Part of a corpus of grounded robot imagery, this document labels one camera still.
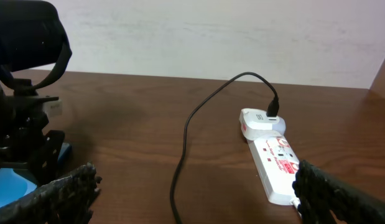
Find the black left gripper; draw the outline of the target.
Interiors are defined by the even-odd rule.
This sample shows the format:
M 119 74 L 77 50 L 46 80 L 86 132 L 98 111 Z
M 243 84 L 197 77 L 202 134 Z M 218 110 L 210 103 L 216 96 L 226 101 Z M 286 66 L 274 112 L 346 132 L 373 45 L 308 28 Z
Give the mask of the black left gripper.
M 63 131 L 42 129 L 49 123 L 49 111 L 57 109 L 59 97 L 39 96 L 34 90 L 15 91 L 7 96 L 0 84 L 0 145 L 44 142 L 29 159 L 29 170 L 38 185 L 56 179 L 58 156 L 65 139 Z

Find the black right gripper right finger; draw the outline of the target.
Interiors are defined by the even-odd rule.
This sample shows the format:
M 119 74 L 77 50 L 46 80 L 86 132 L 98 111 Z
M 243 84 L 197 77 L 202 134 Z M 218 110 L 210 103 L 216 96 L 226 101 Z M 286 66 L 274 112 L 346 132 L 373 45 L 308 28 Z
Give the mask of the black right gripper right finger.
M 292 184 L 300 200 L 303 223 L 385 224 L 382 202 L 311 165 L 300 161 Z

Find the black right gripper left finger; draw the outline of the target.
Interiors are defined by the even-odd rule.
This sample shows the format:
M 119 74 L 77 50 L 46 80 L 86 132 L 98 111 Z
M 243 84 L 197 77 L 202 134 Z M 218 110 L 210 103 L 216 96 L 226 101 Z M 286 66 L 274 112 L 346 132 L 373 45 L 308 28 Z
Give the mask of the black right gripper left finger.
M 87 163 L 0 208 L 0 224 L 89 223 L 100 194 L 96 167 Z

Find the blue Galaxy smartphone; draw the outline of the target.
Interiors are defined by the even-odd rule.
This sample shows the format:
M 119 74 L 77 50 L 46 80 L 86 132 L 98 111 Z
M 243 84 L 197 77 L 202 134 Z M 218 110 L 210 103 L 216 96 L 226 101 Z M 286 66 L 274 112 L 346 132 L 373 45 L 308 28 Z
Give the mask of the blue Galaxy smartphone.
M 0 208 L 41 186 L 29 170 L 29 159 L 44 143 L 45 141 L 34 141 L 0 145 Z M 58 168 L 71 150 L 71 145 L 63 141 L 58 156 Z

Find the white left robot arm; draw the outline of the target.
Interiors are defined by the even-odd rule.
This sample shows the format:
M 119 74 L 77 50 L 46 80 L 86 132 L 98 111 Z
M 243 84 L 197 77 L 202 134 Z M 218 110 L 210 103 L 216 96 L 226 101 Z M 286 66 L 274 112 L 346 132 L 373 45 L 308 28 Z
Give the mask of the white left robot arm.
M 63 131 L 42 130 L 60 107 L 37 91 L 59 80 L 72 56 L 56 8 L 47 1 L 0 1 L 0 168 L 37 185 L 56 178 Z

